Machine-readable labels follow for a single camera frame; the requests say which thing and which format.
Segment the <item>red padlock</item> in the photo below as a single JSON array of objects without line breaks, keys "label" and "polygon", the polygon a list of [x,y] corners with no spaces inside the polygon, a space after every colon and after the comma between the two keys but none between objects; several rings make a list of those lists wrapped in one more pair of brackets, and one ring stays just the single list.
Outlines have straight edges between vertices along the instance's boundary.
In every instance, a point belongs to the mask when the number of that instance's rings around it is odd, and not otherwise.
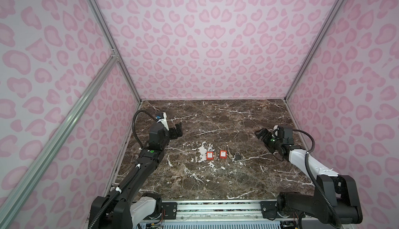
[{"label": "red padlock", "polygon": [[215,152],[214,151],[207,151],[206,152],[206,159],[212,161],[215,159]]},{"label": "red padlock", "polygon": [[227,159],[228,158],[228,152],[226,150],[220,150],[219,158],[220,159]]}]

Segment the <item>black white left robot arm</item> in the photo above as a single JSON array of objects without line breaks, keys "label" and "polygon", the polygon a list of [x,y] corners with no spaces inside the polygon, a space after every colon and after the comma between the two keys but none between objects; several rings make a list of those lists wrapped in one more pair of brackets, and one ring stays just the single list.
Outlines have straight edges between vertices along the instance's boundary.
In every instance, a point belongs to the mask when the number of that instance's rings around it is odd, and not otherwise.
[{"label": "black white left robot arm", "polygon": [[140,229],[145,218],[161,220],[164,216],[161,195],[145,193],[134,198],[146,179],[158,168],[171,140],[183,135],[182,124],[167,129],[161,122],[153,123],[149,140],[124,180],[106,196],[98,196],[91,204],[89,229]]}]

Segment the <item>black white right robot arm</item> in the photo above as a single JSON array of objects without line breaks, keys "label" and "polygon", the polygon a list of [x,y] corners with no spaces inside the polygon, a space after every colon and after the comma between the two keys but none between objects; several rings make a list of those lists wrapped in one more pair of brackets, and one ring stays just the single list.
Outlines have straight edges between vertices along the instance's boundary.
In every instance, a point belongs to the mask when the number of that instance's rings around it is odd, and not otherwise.
[{"label": "black white right robot arm", "polygon": [[261,202],[265,219],[275,220],[293,214],[301,227],[303,218],[309,215],[337,229],[346,224],[363,222],[355,180],[335,172],[311,156],[315,140],[309,133],[290,126],[275,126],[274,130],[260,129],[255,136],[271,154],[279,153],[283,160],[305,173],[314,185],[312,196],[281,192],[274,205]]}]

